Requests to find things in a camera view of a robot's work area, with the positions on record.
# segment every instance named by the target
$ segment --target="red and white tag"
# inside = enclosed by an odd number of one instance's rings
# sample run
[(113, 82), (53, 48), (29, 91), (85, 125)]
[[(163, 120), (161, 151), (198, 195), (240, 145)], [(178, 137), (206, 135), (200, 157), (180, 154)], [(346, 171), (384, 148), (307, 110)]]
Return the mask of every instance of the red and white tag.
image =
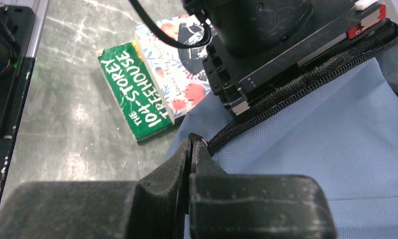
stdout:
[(348, 30), (348, 38), (355, 38), (356, 36), (365, 32), (367, 29), (383, 21), (385, 18), (387, 18), (387, 7), (385, 5), (382, 5), (377, 11), (363, 18), (360, 24), (357, 24), (356, 26)]

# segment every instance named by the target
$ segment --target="zipper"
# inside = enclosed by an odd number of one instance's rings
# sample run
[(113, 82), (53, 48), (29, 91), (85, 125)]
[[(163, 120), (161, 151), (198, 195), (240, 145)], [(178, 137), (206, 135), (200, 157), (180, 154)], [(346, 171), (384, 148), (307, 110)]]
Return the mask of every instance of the zipper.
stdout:
[[(389, 36), (385, 36), (383, 41), (385, 42), (385, 38), (388, 38), (389, 41), (387, 43), (382, 43), (380, 46), (374, 46), (373, 44), (377, 43), (376, 37), (377, 35), (385, 34), (388, 30), (394, 29), (393, 34), (389, 34)], [(246, 118), (242, 119), (240, 122), (239, 120), (236, 121), (234, 119), (230, 122), (227, 126), (225, 126), (222, 130), (220, 130), (209, 142), (208, 142), (208, 151), (213, 156), (215, 152), (225, 146), (228, 142), (236, 138), (237, 136), (241, 135), (242, 133), (246, 132), (247, 130), (251, 129), (252, 127), (258, 125), (259, 123), (267, 120), (268, 118), (274, 116), (281, 110), (285, 109), (286, 107), (292, 105), (293, 103), (297, 102), (298, 100), (302, 99), (304, 96), (310, 94), (314, 90), (318, 89), (319, 87), (333, 81), (334, 79), (340, 77), (341, 75), (345, 74), (346, 72), (350, 71), (351, 69), (355, 68), (356, 66), (368, 61), (369, 59), (374, 58), (375, 56), (379, 55), (380, 53), (384, 52), (385, 50), (390, 49), (391, 47), (395, 46), (398, 43), (398, 24), (394, 22), (387, 22), (385, 26), (381, 27), (373, 36), (369, 36), (367, 38), (362, 39), (360, 42), (356, 43), (356, 45), (350, 47), (349, 49), (344, 50), (343, 52), (338, 53), (335, 56), (339, 56), (341, 54), (353, 54), (357, 55), (352, 61), (347, 62), (343, 65), (339, 65), (335, 68), (335, 70), (331, 72), (327, 72), (325, 75), (320, 76), (319, 80), (308, 84), (307, 87), (300, 90), (298, 93), (295, 93), (285, 100), (280, 100), (277, 104), (271, 106), (269, 97), (273, 97), (271, 94), (265, 96), (259, 102), (255, 104), (258, 105), (259, 109), (266, 106), (266, 110), (257, 113), (257, 114), (250, 114), (246, 113)], [(327, 60), (327, 65), (325, 65), (325, 70), (330, 69), (331, 65), (329, 62), (332, 58)], [(320, 69), (314, 68), (313, 70), (309, 71), (308, 73), (304, 73), (304, 77), (311, 77), (314, 74), (317, 74)]]

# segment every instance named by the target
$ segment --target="gray tabletop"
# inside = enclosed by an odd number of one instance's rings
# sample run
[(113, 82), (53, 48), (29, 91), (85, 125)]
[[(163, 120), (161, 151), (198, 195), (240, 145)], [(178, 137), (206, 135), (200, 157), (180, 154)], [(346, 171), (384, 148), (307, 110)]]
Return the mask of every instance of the gray tabletop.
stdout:
[[(140, 2), (155, 20), (184, 13), (179, 0)], [(162, 162), (176, 129), (138, 145), (95, 58), (138, 24), (128, 0), (50, 2), (3, 200), (26, 181), (138, 180)]]

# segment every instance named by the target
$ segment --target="book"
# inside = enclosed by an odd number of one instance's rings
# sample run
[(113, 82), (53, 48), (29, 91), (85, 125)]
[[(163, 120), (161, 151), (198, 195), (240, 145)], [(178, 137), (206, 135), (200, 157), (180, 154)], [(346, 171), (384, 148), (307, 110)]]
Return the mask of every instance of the book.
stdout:
[(138, 143), (173, 125), (135, 42), (99, 50), (96, 56)]
[[(191, 45), (203, 37), (203, 27), (194, 16), (181, 15), (156, 23), (178, 42)], [(178, 49), (160, 41), (145, 25), (135, 28), (135, 39), (152, 80), (174, 123), (211, 92), (202, 60), (205, 47)]]

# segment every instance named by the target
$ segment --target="light blue cloth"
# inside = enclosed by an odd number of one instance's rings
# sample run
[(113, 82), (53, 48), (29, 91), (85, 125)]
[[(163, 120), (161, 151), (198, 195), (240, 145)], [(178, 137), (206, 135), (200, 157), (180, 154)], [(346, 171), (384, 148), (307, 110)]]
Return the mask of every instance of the light blue cloth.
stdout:
[[(189, 133), (210, 140), (230, 121), (208, 95), (186, 116), (166, 159)], [(339, 238), (398, 239), (398, 98), (376, 59), (245, 132), (213, 159), (229, 174), (308, 175), (328, 198)]]

